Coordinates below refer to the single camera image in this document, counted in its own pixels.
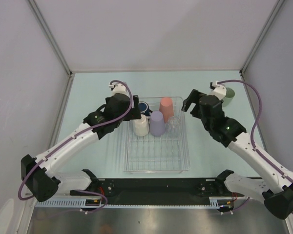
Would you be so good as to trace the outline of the light green plastic cup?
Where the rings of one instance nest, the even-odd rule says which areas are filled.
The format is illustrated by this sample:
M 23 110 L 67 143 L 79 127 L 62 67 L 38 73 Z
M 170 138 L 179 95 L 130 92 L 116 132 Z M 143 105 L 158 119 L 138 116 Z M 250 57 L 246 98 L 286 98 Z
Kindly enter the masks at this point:
M 231 103 L 234 97 L 235 97 L 235 91 L 230 87 L 226 87 L 226 95 L 223 98 L 222 106 L 227 107 Z

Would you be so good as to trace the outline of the lavender plastic cup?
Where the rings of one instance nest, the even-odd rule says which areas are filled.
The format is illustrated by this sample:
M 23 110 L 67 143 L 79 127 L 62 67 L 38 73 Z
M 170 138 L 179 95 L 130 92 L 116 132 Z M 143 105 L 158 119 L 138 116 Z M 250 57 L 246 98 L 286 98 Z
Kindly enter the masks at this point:
M 166 131 L 164 116 L 160 111 L 154 111 L 150 115 L 149 131 L 153 136 L 159 137 Z

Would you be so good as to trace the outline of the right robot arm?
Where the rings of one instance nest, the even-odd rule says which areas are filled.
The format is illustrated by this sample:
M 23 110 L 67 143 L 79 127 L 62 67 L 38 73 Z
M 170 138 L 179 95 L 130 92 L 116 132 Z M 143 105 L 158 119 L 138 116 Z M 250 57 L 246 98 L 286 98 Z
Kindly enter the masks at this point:
M 201 120 L 209 135 L 240 156 L 263 180 L 260 182 L 225 170 L 217 176 L 217 193 L 236 192 L 253 198 L 263 203 L 272 215 L 285 220 L 293 212 L 293 172 L 257 146 L 237 120 L 226 117 L 217 96 L 193 89 L 183 101 L 182 111 L 186 112 L 191 104 L 195 106 L 190 114 Z

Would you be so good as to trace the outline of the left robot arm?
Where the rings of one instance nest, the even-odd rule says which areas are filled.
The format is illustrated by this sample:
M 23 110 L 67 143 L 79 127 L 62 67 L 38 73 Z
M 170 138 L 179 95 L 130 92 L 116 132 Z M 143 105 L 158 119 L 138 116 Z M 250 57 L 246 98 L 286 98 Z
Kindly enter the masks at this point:
M 116 93 L 105 99 L 105 104 L 89 113 L 68 137 L 36 157 L 21 159 L 22 186 L 26 186 L 39 202 L 60 192 L 88 195 L 97 192 L 98 182 L 89 170 L 76 175 L 60 175 L 58 170 L 76 153 L 113 132 L 123 121 L 141 118 L 139 97 Z

